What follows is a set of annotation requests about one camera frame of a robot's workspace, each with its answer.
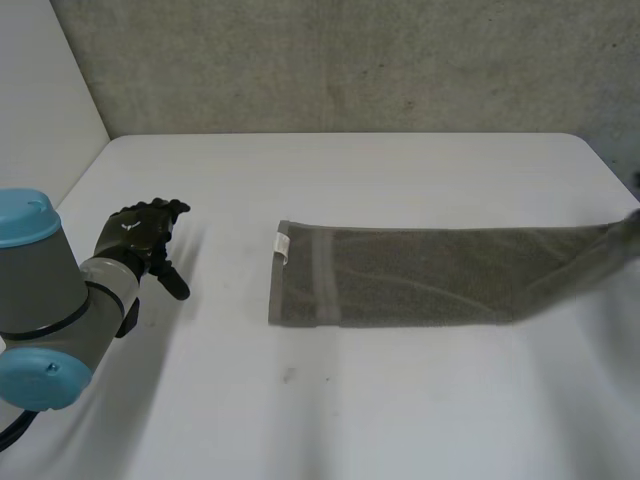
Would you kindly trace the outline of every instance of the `white table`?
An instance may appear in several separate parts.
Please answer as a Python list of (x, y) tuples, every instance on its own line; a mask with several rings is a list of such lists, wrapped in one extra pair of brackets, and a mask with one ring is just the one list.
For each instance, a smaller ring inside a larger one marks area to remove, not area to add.
[(640, 478), (640, 271), (513, 327), (267, 325), (278, 221), (567, 226), (638, 204), (557, 134), (134, 136), (60, 213), (76, 257), (112, 212), (192, 205), (138, 327), (78, 404), (0, 455), (11, 480)]

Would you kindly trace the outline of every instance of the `white label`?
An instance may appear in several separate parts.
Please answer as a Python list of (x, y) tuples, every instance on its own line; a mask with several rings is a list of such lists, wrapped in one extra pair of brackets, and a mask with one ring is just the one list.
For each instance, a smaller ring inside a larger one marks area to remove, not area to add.
[(278, 232), (276, 234), (276, 241), (273, 244), (273, 251), (279, 253), (284, 257), (284, 265), (289, 261), (289, 243), (291, 239), (284, 233)]

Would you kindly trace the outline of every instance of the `robotic hand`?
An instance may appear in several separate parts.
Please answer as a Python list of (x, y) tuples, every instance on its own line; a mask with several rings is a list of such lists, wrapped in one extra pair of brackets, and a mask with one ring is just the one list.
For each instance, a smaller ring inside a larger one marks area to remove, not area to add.
[(0, 397), (25, 410), (0, 432), (0, 451), (38, 412), (78, 399), (113, 338), (135, 327), (143, 275), (156, 276), (178, 300), (189, 297), (166, 251), (189, 210), (156, 198), (114, 213), (94, 256), (78, 268), (46, 195), (0, 190)]

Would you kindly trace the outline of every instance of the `towel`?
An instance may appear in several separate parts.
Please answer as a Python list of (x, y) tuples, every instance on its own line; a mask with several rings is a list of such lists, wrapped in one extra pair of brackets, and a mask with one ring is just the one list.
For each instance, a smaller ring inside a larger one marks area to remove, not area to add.
[(509, 324), (587, 291), (640, 254), (640, 210), (569, 228), (390, 230), (280, 222), (269, 323)]

